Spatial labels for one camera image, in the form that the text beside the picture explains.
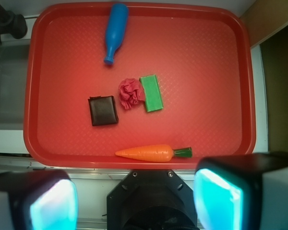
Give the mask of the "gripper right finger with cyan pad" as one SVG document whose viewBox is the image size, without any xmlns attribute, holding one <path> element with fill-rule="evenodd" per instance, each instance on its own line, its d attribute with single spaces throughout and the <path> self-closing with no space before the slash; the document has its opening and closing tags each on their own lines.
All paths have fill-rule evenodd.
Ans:
<svg viewBox="0 0 288 230">
<path fill-rule="evenodd" d="M 288 230 L 288 153 L 205 157 L 193 197 L 206 230 Z"/>
</svg>

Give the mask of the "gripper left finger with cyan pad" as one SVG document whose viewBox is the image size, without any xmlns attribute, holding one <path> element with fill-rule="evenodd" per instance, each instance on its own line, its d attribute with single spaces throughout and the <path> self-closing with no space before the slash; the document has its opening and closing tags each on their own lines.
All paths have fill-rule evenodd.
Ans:
<svg viewBox="0 0 288 230">
<path fill-rule="evenodd" d="M 0 230 L 74 230 L 78 196 L 63 170 L 0 173 Z"/>
</svg>

